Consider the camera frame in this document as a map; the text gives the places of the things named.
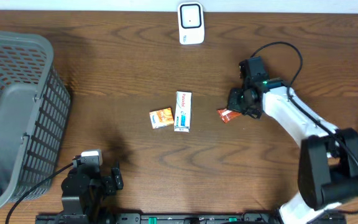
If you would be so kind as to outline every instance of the power cord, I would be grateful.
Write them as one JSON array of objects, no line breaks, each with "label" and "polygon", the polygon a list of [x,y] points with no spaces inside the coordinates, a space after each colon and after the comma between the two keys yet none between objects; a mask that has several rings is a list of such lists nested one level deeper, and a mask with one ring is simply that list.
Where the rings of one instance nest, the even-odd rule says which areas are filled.
[{"label": "power cord", "polygon": [[[298,103],[296,103],[296,101],[293,99],[293,95],[290,94],[290,89],[292,84],[294,83],[295,79],[298,77],[299,73],[302,70],[302,66],[303,66],[303,57],[301,52],[297,49],[297,47],[295,47],[294,45],[288,43],[288,42],[283,42],[283,41],[278,41],[278,42],[272,42],[270,44],[266,44],[264,46],[262,46],[261,48],[259,48],[258,50],[256,50],[252,55],[251,58],[254,57],[258,52],[260,52],[262,49],[272,46],[272,45],[277,45],[277,44],[283,44],[283,45],[287,45],[289,47],[291,47],[292,49],[294,49],[298,56],[299,56],[299,61],[300,61],[300,65],[298,68],[298,71],[296,71],[294,77],[292,78],[290,84],[287,86],[287,96],[288,99],[291,101],[291,103],[294,104],[294,106],[296,106],[304,115],[306,115],[310,120],[312,120],[312,122],[314,122],[314,124],[316,124],[317,126],[319,126],[322,130],[326,131],[328,133],[328,135],[330,137],[332,137],[336,142],[338,142],[338,144],[346,151],[346,153],[350,156],[350,158],[353,160],[353,162],[356,164],[357,168],[358,168],[358,160],[356,159],[355,155],[353,154],[353,152],[345,145],[345,143],[343,143],[343,141],[341,141],[338,137],[336,137],[327,127],[325,127],[324,125],[322,125],[320,123],[320,121],[318,121],[316,118],[312,117],[312,115],[310,115],[308,112],[306,112]],[[324,212],[322,215],[326,214],[326,213],[342,213],[342,214],[348,214],[348,215],[355,215],[358,214],[358,210],[356,211],[346,211],[346,210],[336,210],[336,209],[332,209],[332,210],[327,210],[326,212]]]},{"label": "power cord", "polygon": [[35,189],[39,188],[41,185],[43,185],[44,183],[46,183],[48,180],[56,177],[59,173],[63,172],[64,170],[66,170],[67,168],[71,167],[73,165],[73,163],[68,164],[67,166],[61,168],[60,170],[54,172],[52,175],[50,175],[49,177],[45,178],[43,181],[39,182],[38,184],[34,185],[30,190],[26,191],[18,200],[17,202],[13,205],[13,207],[10,209],[10,211],[8,212],[7,216],[6,216],[6,220],[5,220],[5,224],[9,224],[9,219],[12,216],[13,211],[15,210],[15,208],[31,193],[33,192]]}]

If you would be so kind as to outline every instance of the white device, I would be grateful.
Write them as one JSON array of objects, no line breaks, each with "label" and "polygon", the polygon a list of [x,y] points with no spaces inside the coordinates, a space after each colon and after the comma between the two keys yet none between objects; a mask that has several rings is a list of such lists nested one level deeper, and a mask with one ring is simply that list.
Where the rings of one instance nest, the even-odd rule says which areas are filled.
[{"label": "white device", "polygon": [[204,41],[203,6],[186,2],[178,6],[179,41],[181,44],[200,44]]},{"label": "white device", "polygon": [[92,150],[83,151],[81,153],[81,157],[88,157],[88,156],[98,156],[99,157],[99,165],[101,166],[103,164],[102,150],[92,149]]}]

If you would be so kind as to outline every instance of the basket mesh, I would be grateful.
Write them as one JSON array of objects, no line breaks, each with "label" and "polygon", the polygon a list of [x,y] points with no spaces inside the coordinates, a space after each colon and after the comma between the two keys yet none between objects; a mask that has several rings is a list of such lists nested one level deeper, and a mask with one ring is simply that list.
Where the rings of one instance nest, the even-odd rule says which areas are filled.
[{"label": "basket mesh", "polygon": [[[70,106],[70,96],[58,73],[53,66],[45,68],[45,64],[52,58],[46,52],[51,50],[45,50],[44,47],[49,46],[43,46],[37,38],[34,41],[19,41],[8,36],[0,39],[0,97],[9,85],[42,87],[42,96],[36,99],[37,103],[40,101],[40,106],[34,128],[32,133],[27,133],[29,141],[17,187],[10,202],[19,199],[25,191],[53,173]],[[40,83],[42,75],[47,75],[45,83]],[[9,180],[10,177],[0,174],[0,196]],[[50,184],[51,181],[48,181],[25,199],[41,196],[49,189]]]}]

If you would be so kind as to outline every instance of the small box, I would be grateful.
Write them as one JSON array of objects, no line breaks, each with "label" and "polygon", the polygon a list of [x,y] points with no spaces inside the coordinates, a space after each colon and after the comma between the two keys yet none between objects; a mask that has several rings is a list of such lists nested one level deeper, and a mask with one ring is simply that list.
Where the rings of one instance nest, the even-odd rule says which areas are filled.
[{"label": "small box", "polygon": [[177,92],[174,131],[189,132],[191,121],[191,93]]},{"label": "small box", "polygon": [[171,108],[150,112],[150,119],[152,121],[153,129],[173,125]]}]

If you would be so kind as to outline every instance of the white wall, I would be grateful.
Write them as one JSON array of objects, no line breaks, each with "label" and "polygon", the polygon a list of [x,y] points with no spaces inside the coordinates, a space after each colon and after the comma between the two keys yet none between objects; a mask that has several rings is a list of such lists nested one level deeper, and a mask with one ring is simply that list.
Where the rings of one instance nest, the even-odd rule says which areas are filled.
[{"label": "white wall", "polygon": [[[176,11],[178,0],[0,0],[0,9]],[[199,0],[206,12],[358,13],[358,0]]]}]

